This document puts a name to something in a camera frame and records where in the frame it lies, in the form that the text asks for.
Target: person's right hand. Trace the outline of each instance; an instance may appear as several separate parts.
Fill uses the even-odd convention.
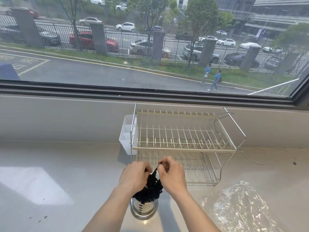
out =
[[[183,165],[171,156],[158,161],[158,172],[163,188],[174,197],[177,193],[187,191],[186,177]]]

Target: person's left hand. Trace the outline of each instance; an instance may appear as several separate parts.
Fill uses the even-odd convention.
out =
[[[147,184],[152,168],[149,162],[132,162],[121,173],[118,187],[131,194],[131,197],[141,191]]]

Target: white countertop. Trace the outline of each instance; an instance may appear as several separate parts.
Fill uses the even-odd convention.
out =
[[[274,149],[272,155],[250,151],[255,153],[247,151],[249,157],[268,164],[253,164],[238,153],[225,166],[216,187],[189,186],[193,197],[200,203],[213,190],[245,180],[268,203],[284,231],[305,231],[309,213],[307,150],[293,149],[297,165],[281,150]],[[130,156],[120,144],[2,141],[0,160],[0,231],[77,232],[108,198]],[[128,208],[121,231],[178,232],[187,228],[175,201],[163,191],[153,218],[139,221]]]

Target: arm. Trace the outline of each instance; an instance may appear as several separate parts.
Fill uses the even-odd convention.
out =
[[[121,173],[119,183],[103,206],[96,212],[82,232],[120,231],[132,196],[141,191],[152,169],[148,162],[133,162]]]
[[[183,166],[168,156],[159,161],[160,180],[176,201],[189,232],[220,232],[187,190]]]

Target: person in blue shirt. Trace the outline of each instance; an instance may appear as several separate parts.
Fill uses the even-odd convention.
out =
[[[211,64],[209,63],[208,66],[205,68],[204,77],[201,82],[202,85],[205,85],[205,79],[208,77],[208,74],[211,72]]]
[[[217,83],[219,82],[219,79],[221,77],[221,70],[218,70],[218,73],[214,76],[214,82],[211,85],[210,89],[207,90],[211,90],[213,87],[215,88],[214,90],[217,90]]]

